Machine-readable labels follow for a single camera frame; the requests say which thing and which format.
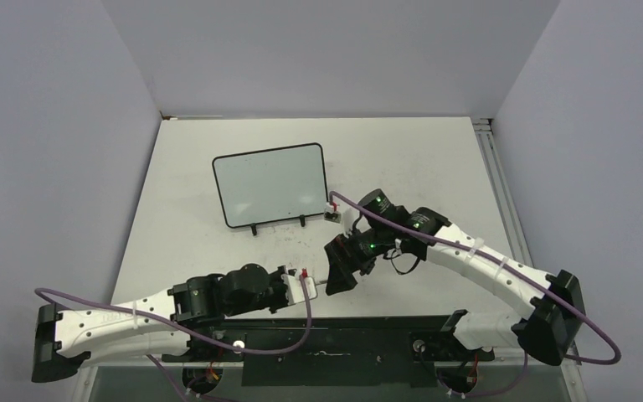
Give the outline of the small black-framed whiteboard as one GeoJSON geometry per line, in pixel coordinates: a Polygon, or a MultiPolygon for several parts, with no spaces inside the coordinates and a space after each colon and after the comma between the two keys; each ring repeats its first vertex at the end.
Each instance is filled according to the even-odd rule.
{"type": "Polygon", "coordinates": [[[248,228],[324,214],[328,186],[321,144],[239,152],[215,157],[213,176],[226,226],[248,228]]]}

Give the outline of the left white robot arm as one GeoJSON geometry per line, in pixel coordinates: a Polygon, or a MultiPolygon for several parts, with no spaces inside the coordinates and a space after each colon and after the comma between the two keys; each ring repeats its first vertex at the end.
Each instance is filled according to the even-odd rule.
{"type": "Polygon", "coordinates": [[[309,306],[316,284],[306,270],[284,267],[269,273],[256,264],[225,275],[196,276],[150,296],[106,305],[46,288],[35,293],[39,308],[31,380],[67,379],[103,359],[148,354],[189,354],[203,361],[216,347],[234,353],[275,355],[299,348],[254,349],[251,342],[225,343],[212,334],[226,318],[297,304],[309,306]]]}

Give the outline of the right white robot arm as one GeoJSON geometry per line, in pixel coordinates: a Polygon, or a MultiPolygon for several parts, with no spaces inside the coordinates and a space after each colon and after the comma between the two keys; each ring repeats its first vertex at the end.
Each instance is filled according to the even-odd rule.
{"type": "Polygon", "coordinates": [[[575,275],[565,270],[553,275],[523,265],[432,209],[409,212],[393,204],[379,188],[360,201],[358,211],[369,228],[350,226],[324,247],[327,295],[353,289],[358,283],[355,275],[370,274],[381,256],[394,251],[410,254],[418,262],[454,271],[511,308],[496,315],[455,312],[440,335],[446,356],[462,358],[481,348],[520,348],[552,366],[568,358],[585,312],[575,275]]]}

